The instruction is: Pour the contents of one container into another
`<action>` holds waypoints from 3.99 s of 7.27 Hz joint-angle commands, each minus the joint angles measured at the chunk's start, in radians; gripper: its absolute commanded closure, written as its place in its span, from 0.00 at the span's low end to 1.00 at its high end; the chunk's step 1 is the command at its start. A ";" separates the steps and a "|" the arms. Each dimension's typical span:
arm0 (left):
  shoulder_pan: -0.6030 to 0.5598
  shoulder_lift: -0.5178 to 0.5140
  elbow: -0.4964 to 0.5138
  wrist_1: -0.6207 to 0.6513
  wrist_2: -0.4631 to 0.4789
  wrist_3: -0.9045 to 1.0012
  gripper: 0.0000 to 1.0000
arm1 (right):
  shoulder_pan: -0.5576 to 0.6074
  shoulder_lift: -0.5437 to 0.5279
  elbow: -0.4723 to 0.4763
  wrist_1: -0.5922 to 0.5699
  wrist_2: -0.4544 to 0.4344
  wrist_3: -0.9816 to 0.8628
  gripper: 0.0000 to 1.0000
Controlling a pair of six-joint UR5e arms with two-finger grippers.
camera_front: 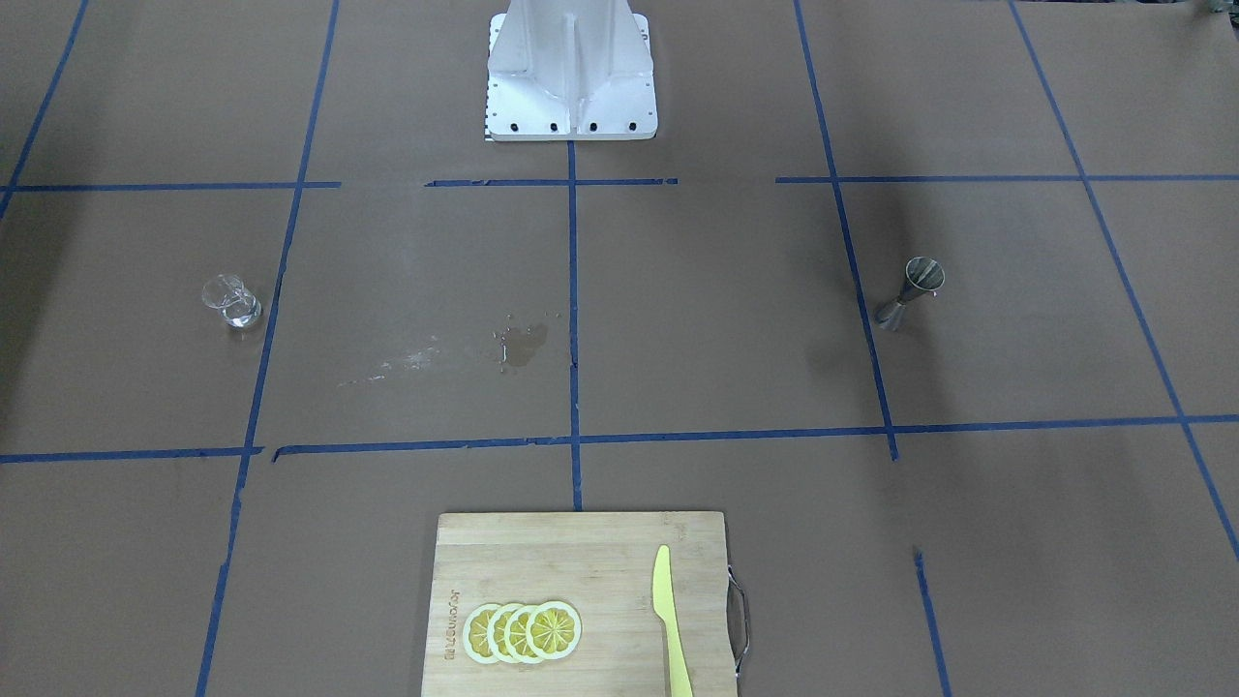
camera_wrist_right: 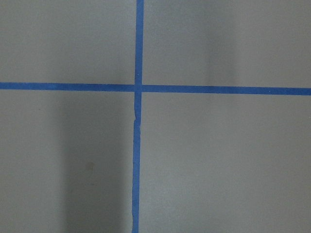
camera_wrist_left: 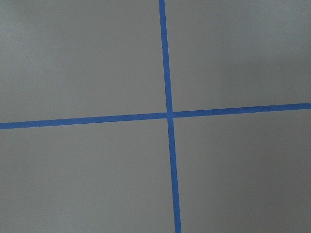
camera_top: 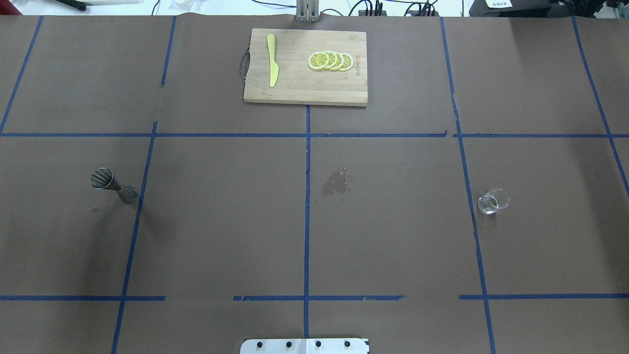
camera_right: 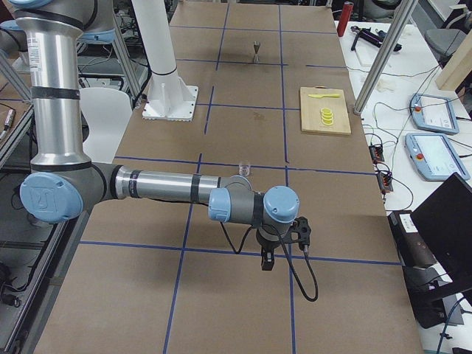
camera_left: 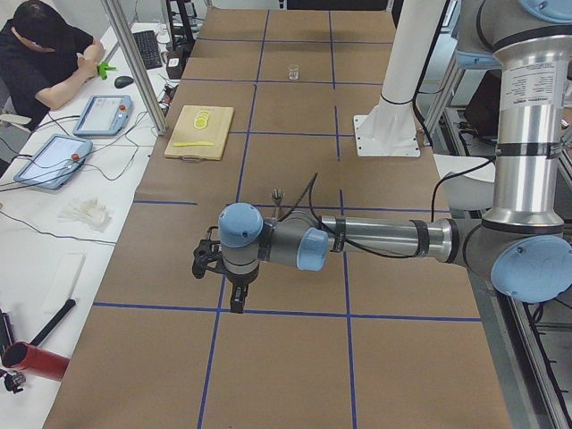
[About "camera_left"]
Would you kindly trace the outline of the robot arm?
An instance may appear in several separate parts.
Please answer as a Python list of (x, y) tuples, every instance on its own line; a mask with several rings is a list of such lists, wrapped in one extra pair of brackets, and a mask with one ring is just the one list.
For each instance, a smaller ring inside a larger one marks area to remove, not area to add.
[(571, 284), (571, 247), (555, 213), (563, 144), (560, 123), (571, 57), (568, 1), (465, 1), (457, 55), (467, 67), (501, 68), (493, 198), (479, 220), (390, 221), (288, 212), (265, 219), (247, 203), (221, 212), (217, 240), (194, 256), (193, 273), (223, 274), (230, 309), (244, 309), (261, 262), (318, 271), (330, 252), (432, 257), (460, 265), (525, 303)]

